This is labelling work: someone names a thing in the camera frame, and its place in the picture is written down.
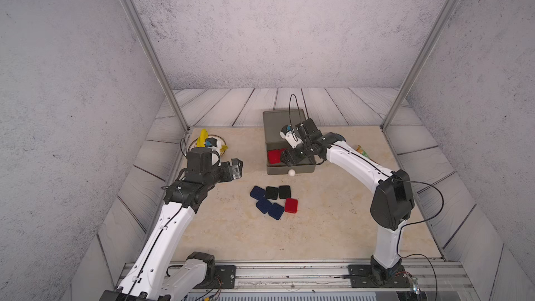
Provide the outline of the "three-tier drawer cabinet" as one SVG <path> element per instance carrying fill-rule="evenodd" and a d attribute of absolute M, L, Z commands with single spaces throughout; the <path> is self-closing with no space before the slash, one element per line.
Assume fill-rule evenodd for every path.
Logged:
<path fill-rule="evenodd" d="M 280 109 L 263 112 L 263 127 L 265 133 L 266 150 L 280 150 L 290 148 L 291 145 L 280 132 L 286 129 L 288 125 L 301 123 L 306 119 L 305 112 L 302 109 Z"/>

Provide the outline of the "red brooch box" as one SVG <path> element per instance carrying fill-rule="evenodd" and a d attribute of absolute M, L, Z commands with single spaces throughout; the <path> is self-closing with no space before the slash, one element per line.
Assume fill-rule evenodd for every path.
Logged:
<path fill-rule="evenodd" d="M 298 200 L 293 198 L 288 198 L 285 200 L 284 210 L 286 213 L 295 214 L 298 212 Z"/>
<path fill-rule="evenodd" d="M 275 165 L 281 163 L 282 159 L 282 153 L 285 151 L 285 149 L 274 149 L 269 150 L 267 153 L 268 163 L 270 165 Z"/>

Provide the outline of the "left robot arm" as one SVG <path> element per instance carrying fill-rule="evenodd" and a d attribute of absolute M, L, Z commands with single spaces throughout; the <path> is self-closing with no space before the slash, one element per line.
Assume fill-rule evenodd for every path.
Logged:
<path fill-rule="evenodd" d="M 241 178 L 243 162 L 238 158 L 223 162 L 216 150 L 206 147 L 189 150 L 186 158 L 187 166 L 164 188 L 157 223 L 134 266 L 116 289 L 103 292 L 101 300 L 183 300 L 196 287 L 214 284 L 211 254 L 192 253 L 170 277 L 167 269 L 208 193 L 218 183 Z"/>

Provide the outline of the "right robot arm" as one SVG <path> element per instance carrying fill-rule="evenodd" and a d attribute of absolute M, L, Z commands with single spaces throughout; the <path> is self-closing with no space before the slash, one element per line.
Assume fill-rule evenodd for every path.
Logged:
<path fill-rule="evenodd" d="M 392 171 L 380 166 L 350 147 L 340 134 L 323 134 L 310 118 L 295 128 L 285 125 L 279 136 L 290 145 L 281 154 L 286 166 L 293 167 L 318 156 L 342 168 L 371 191 L 370 214 L 378 231 L 369 277 L 379 287 L 392 284 L 395 276 L 404 271 L 398 246 L 415 207 L 409 175 L 401 169 Z"/>

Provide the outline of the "grey top drawer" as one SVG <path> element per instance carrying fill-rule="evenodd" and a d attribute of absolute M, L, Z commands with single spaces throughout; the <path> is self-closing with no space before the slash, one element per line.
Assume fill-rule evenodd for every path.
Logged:
<path fill-rule="evenodd" d="M 270 150 L 274 149 L 291 149 L 290 145 L 287 142 L 275 142 L 275 143 L 267 143 L 266 144 L 266 150 L 267 153 Z M 316 168 L 316 159 L 315 157 L 306 158 L 299 162 L 298 164 L 294 166 L 287 166 L 282 161 L 279 164 L 270 165 L 267 161 L 266 163 L 266 171 L 267 175 L 269 176 L 277 176 L 277 175 L 288 175 L 288 172 L 291 170 L 294 170 L 296 174 L 306 174 L 306 173 L 312 173 L 315 171 Z"/>

